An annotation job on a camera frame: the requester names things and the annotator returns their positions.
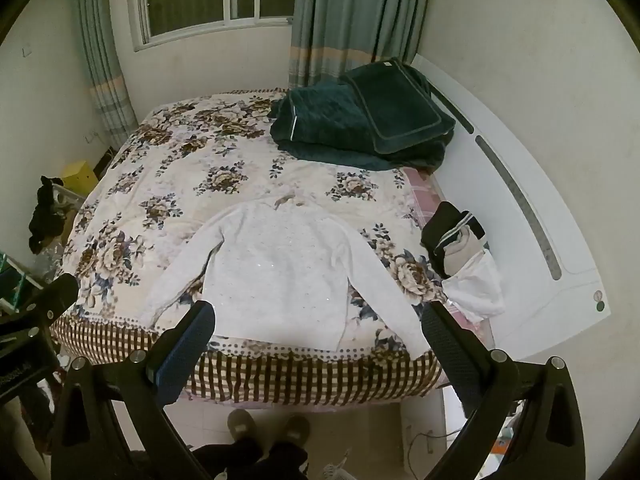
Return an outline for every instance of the black pants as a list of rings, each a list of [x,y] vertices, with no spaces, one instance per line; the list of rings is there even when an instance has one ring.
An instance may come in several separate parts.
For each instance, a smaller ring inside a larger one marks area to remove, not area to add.
[[[226,469],[228,480],[306,480],[300,472],[306,451],[290,442],[274,444],[264,460],[260,445],[249,437],[233,444],[207,444],[193,455],[212,478]]]

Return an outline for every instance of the folded clothes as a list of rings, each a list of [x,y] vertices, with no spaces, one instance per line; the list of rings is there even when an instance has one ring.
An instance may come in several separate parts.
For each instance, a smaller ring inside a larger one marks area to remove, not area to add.
[[[444,247],[444,271],[453,276],[473,256],[482,251],[482,244],[468,225],[463,225],[458,238]]]
[[[431,99],[424,76],[397,59],[358,67],[335,82],[291,89],[273,104],[270,117],[276,119],[271,137],[281,149],[364,169],[377,159],[433,171],[455,126]]]
[[[445,248],[458,239],[460,230],[468,226],[481,248],[488,248],[484,229],[469,211],[460,212],[451,202],[440,202],[433,217],[422,228],[421,243],[429,253],[429,260],[441,277],[448,278],[455,272],[447,272],[444,266]]]
[[[505,310],[500,273],[487,249],[475,254],[456,274],[442,280],[442,291],[471,323]]]

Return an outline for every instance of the window frame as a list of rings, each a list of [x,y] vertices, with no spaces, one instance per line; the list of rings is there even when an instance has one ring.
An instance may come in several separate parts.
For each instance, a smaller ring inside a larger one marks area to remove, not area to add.
[[[292,16],[278,18],[260,17],[260,0],[254,0],[254,16],[252,18],[231,19],[231,0],[223,1],[224,19],[220,22],[202,23],[191,25],[191,27],[178,28],[169,32],[164,32],[156,36],[150,34],[149,15],[146,10],[146,0],[127,0],[129,8],[129,25],[131,27],[131,39],[133,50],[139,51],[167,41],[180,40],[198,34],[208,34],[219,30],[233,30],[235,28],[248,27],[290,27]]]

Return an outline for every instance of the teal curtain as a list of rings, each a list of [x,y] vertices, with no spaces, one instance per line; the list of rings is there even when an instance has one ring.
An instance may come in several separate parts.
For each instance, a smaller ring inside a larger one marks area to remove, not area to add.
[[[289,85],[308,86],[379,59],[410,62],[427,0],[296,0]]]
[[[90,92],[113,148],[138,127],[116,54],[109,0],[74,0]]]

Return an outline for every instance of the dark green towel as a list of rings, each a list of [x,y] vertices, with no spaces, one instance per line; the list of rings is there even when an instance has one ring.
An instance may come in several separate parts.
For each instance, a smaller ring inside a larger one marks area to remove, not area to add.
[[[431,100],[422,74],[395,59],[290,90],[270,117],[271,137],[297,158],[364,169],[384,168],[386,160],[433,171],[455,125]]]
[[[377,153],[394,153],[447,133],[455,121],[414,80],[420,74],[397,59],[377,61],[340,76],[358,97],[373,129]]]

